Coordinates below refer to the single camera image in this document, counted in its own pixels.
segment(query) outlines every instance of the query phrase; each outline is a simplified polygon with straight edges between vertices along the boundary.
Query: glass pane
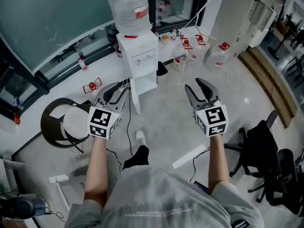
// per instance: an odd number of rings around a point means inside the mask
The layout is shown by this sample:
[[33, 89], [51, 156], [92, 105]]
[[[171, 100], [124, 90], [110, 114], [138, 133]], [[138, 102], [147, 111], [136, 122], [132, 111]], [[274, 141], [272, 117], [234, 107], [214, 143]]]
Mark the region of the glass pane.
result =
[[189, 20], [193, 0], [156, 0], [156, 26]]
[[111, 20], [108, 0], [0, 0], [1, 34], [32, 70]]
[[14, 74], [0, 92], [0, 98], [13, 105], [14, 98], [19, 97], [21, 103], [31, 96], [37, 89], [24, 77]]
[[79, 57], [85, 58], [88, 55], [109, 46], [110, 41], [107, 37], [107, 31], [109, 31], [108, 28], [103, 30], [100, 29], [74, 43], [47, 62], [40, 69], [41, 73], [49, 80], [52, 80], [75, 66], [78, 63], [77, 59]]

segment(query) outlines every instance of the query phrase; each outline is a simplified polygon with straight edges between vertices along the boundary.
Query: wooden stair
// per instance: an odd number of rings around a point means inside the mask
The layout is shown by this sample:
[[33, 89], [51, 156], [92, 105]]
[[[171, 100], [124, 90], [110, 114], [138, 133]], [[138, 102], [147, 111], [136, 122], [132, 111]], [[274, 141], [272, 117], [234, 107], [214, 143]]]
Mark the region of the wooden stair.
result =
[[250, 48], [238, 57], [262, 86], [278, 112], [284, 128], [288, 128], [297, 107], [280, 75], [256, 49]]

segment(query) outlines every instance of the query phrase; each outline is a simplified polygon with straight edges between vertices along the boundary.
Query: gray floor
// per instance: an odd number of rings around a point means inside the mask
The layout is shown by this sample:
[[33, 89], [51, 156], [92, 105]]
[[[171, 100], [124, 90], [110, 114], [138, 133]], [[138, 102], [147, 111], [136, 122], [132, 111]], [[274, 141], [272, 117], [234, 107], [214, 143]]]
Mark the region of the gray floor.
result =
[[[131, 104], [132, 119], [129, 127], [133, 152], [136, 151], [135, 132], [142, 129], [146, 133], [148, 147], [150, 149], [149, 163], [152, 166], [163, 169], [166, 172], [175, 172], [189, 180], [194, 169], [192, 161], [185, 163], [177, 169], [172, 164], [180, 157], [201, 144], [209, 145], [209, 140], [203, 135], [201, 129], [192, 118], [192, 108], [184, 91], [185, 84], [193, 87], [200, 93], [195, 82], [196, 77], [204, 78], [216, 85], [222, 102], [226, 104], [229, 116], [228, 132], [224, 134], [226, 143], [238, 143], [241, 138], [238, 134], [240, 127], [247, 130], [256, 126], [262, 119], [266, 119], [273, 106], [270, 104], [263, 89], [252, 77], [244, 65], [233, 59], [224, 65], [222, 71], [214, 74], [205, 67], [189, 68], [185, 73], [180, 73], [167, 66], [169, 72], [166, 82], [142, 96], [140, 104], [141, 115], [136, 115]], [[107, 147], [116, 151], [122, 162], [131, 157], [126, 128], [129, 120], [128, 103], [122, 111], [123, 120], [115, 130]], [[304, 121], [302, 114], [298, 113], [288, 129], [284, 129], [277, 118], [272, 132], [279, 149], [289, 148], [295, 157], [302, 151], [304, 142]], [[68, 176], [86, 173], [89, 161], [92, 138], [85, 144], [85, 153], [80, 155], [78, 168], [78, 154], [69, 149], [57, 149], [50, 146], [41, 136], [28, 145], [17, 156], [16, 160], [25, 162], [26, 167], [18, 172], [20, 182], [26, 192], [35, 193], [49, 201], [53, 212], [60, 211], [65, 219], [67, 213], [58, 199], [56, 188], [49, 183], [49, 177], [66, 174]], [[239, 154], [226, 150], [229, 169], [233, 169]], [[206, 153], [196, 159], [197, 174], [192, 181], [199, 181], [207, 186], [208, 183], [209, 154]], [[108, 154], [109, 189], [111, 190], [119, 178], [118, 163], [112, 154]], [[239, 190], [254, 205], [256, 205], [264, 217], [267, 228], [300, 227], [301, 220], [288, 211], [285, 207], [271, 207], [266, 200], [261, 204], [255, 202], [256, 193], [248, 194], [259, 180], [246, 176], [242, 169], [231, 178]], [[56, 216], [38, 217], [41, 227], [63, 227]]]
[[280, 59], [276, 60], [268, 51], [268, 47], [271, 46], [272, 48], [276, 49], [277, 46], [280, 44], [280, 41], [277, 37], [275, 37], [272, 33], [268, 33], [265, 39], [261, 42], [260, 47], [266, 52], [268, 58], [276, 65], [276, 67], [282, 72], [284, 78], [292, 88], [292, 91], [299, 103], [302, 106], [302, 111], [304, 112], [304, 83], [299, 85], [296, 89], [298, 83], [301, 82], [301, 78], [295, 81], [295, 77], [298, 76], [298, 72], [287, 77], [287, 75], [291, 72], [294, 72], [296, 68], [291, 69], [287, 73], [287, 69], [295, 63], [295, 60], [289, 63], [294, 57], [290, 54], [290, 52], [286, 49], [284, 45], [282, 45], [278, 51], [277, 55], [279, 55]]

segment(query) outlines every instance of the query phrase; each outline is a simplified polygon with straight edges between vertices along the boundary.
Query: bottle label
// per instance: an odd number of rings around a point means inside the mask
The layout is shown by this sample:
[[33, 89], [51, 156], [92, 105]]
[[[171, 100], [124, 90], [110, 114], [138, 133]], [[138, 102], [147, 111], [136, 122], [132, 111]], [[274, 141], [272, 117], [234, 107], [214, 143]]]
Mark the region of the bottle label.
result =
[[222, 64], [222, 63], [219, 63], [219, 62], [215, 63], [215, 66], [216, 66], [216, 67], [222, 67], [222, 65], [223, 65], [223, 64]]
[[180, 60], [179, 60], [179, 59], [177, 59], [177, 58], [175, 58], [175, 59], [174, 59], [174, 62], [175, 62], [177, 65], [179, 65], [179, 64], [180, 64]]
[[148, 12], [149, 12], [148, 7], [149, 7], [149, 4], [146, 3], [143, 6], [135, 8], [135, 17], [136, 17], [136, 19], [141, 19], [141, 18], [145, 17], [148, 14]]

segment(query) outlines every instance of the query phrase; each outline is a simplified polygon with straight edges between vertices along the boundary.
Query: white shoe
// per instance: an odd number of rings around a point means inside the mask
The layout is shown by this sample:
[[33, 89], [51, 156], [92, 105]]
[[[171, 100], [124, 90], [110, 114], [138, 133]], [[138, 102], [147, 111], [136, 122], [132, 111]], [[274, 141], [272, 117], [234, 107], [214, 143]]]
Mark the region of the white shoe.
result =
[[141, 130], [137, 131], [135, 136], [136, 136], [136, 141], [138, 142], [138, 146], [142, 146], [142, 145], [147, 146], [146, 137], [143, 131]]

